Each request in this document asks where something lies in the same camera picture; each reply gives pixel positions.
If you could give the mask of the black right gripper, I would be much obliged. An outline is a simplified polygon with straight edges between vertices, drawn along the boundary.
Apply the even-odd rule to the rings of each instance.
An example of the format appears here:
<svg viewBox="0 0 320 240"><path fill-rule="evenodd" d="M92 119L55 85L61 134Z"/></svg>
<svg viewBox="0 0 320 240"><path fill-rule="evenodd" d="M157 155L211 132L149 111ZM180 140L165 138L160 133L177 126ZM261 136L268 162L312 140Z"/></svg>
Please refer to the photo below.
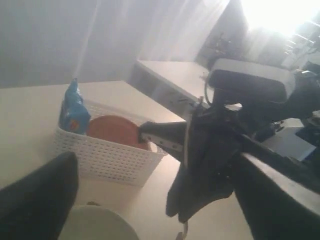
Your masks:
<svg viewBox="0 0 320 240"><path fill-rule="evenodd" d="M186 223L208 204L235 193L246 221L252 219L251 191L243 179L247 167L236 134L248 133L248 112L237 105L196 106L187 121L145 122L138 141L152 142L180 162L168 191L165 213Z"/></svg>

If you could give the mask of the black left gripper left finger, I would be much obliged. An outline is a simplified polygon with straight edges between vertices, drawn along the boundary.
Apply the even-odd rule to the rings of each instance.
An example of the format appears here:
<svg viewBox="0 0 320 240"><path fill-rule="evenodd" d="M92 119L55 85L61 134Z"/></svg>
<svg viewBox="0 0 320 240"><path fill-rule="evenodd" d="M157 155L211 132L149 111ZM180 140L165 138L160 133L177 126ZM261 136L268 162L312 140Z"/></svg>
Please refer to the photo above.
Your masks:
<svg viewBox="0 0 320 240"><path fill-rule="evenodd" d="M78 159L64 152L1 189L0 238L58 239L78 188Z"/></svg>

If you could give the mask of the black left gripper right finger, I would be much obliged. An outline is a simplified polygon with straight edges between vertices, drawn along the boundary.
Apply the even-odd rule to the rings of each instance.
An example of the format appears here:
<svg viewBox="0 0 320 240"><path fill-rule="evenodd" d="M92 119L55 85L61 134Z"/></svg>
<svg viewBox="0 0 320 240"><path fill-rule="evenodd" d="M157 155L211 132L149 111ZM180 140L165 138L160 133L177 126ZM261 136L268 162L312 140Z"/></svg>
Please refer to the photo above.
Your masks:
<svg viewBox="0 0 320 240"><path fill-rule="evenodd" d="M320 194L244 153L234 191L255 240L318 240Z"/></svg>

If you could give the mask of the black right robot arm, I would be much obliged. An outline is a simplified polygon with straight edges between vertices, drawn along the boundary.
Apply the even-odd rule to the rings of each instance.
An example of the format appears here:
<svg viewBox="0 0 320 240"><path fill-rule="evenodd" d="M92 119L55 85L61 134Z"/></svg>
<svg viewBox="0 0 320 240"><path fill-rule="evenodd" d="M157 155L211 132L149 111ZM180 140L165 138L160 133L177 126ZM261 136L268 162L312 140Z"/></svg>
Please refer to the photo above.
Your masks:
<svg viewBox="0 0 320 240"><path fill-rule="evenodd" d="M235 194L250 225L320 221L320 177L298 160L263 146L257 131L320 108L318 79L300 81L282 103L258 101L237 90L218 92L208 109L200 103L185 122L146 122L139 141L151 141L179 161L166 214L186 223L208 204Z"/></svg>

